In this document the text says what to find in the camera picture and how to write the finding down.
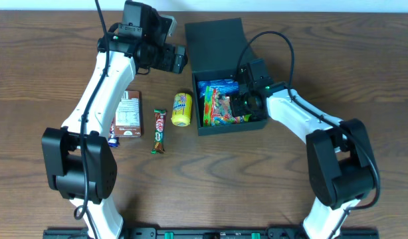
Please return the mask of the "blue cookie package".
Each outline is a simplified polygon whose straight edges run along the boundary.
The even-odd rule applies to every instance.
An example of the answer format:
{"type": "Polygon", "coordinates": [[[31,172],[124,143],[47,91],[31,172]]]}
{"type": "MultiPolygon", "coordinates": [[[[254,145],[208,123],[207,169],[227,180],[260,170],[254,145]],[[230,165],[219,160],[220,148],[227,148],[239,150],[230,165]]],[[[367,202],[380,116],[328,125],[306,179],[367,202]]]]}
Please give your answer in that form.
{"type": "Polygon", "coordinates": [[[197,87],[200,98],[205,96],[207,87],[216,89],[222,94],[230,94],[239,91],[239,83],[234,81],[233,79],[200,81],[197,83],[197,87]]]}

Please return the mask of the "gummy worms candy bag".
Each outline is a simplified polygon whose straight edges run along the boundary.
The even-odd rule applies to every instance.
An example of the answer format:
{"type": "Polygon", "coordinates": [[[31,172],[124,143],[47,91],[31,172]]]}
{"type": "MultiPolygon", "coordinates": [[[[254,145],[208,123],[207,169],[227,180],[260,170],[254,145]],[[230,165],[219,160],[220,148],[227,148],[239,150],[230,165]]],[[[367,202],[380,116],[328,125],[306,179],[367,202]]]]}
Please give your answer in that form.
{"type": "Polygon", "coordinates": [[[245,123],[250,117],[250,114],[234,117],[230,97],[220,93],[216,88],[206,87],[203,111],[204,127],[245,123]]]}

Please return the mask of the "dark green gift box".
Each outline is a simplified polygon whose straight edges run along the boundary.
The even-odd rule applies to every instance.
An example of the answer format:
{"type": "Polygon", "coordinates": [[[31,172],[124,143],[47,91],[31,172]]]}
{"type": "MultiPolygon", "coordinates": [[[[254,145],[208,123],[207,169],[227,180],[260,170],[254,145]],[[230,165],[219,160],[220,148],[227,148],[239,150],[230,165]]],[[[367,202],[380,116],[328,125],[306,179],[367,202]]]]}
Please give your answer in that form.
{"type": "Polygon", "coordinates": [[[268,120],[205,127],[204,103],[198,83],[232,79],[247,39],[240,18],[185,24],[188,60],[192,70],[193,103],[199,136],[258,130],[268,120]]]}

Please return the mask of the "yellow mentos candy tube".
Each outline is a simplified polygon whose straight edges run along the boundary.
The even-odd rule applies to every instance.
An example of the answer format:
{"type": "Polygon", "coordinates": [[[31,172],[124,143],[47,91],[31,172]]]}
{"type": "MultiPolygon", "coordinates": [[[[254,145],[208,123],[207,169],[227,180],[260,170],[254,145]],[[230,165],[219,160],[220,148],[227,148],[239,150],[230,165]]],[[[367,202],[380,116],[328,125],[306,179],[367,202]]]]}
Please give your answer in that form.
{"type": "Polygon", "coordinates": [[[185,127],[191,123],[192,97],[187,93],[178,93],[174,97],[171,122],[175,126],[185,127]]]}

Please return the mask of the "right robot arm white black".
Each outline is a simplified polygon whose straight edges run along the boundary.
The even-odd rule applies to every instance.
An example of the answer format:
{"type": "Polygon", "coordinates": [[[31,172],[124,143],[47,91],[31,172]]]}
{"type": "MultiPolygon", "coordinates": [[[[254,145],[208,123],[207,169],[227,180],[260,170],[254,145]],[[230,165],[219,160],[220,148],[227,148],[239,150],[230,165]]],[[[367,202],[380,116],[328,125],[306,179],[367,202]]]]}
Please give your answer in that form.
{"type": "Polygon", "coordinates": [[[271,117],[306,144],[309,180],[316,195],[302,224],[307,238],[336,238],[353,210],[376,204],[379,171],[364,124],[325,114],[283,83],[240,84],[231,98],[234,116],[271,117]]]}

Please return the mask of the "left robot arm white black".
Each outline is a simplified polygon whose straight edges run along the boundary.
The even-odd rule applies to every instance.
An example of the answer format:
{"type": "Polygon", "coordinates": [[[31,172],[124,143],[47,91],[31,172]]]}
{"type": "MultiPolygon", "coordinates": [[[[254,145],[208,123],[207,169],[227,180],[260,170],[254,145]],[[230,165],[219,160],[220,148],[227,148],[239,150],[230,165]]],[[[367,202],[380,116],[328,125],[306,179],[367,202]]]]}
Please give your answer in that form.
{"type": "Polygon", "coordinates": [[[108,145],[110,125],[139,68],[180,74],[186,48],[110,33],[97,44],[93,75],[75,110],[60,128],[48,127],[41,143],[49,187],[75,207],[90,238],[119,238],[124,220],[112,191],[117,164],[108,145]]]}

